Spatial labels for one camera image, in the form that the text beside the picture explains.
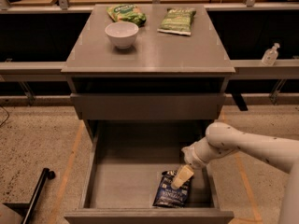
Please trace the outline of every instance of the chip bag with green packaging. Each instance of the chip bag with green packaging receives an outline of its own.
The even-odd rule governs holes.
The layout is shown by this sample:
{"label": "chip bag with green packaging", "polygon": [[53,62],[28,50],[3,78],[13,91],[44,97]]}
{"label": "chip bag with green packaging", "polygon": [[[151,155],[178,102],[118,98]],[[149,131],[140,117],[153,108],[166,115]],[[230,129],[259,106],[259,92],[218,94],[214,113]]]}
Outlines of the chip bag with green packaging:
{"label": "chip bag with green packaging", "polygon": [[137,26],[142,26],[147,17],[135,4],[120,4],[107,8],[107,13],[113,21],[130,21]]}
{"label": "chip bag with green packaging", "polygon": [[167,10],[158,32],[191,35],[191,25],[196,14],[192,7],[173,7]]}

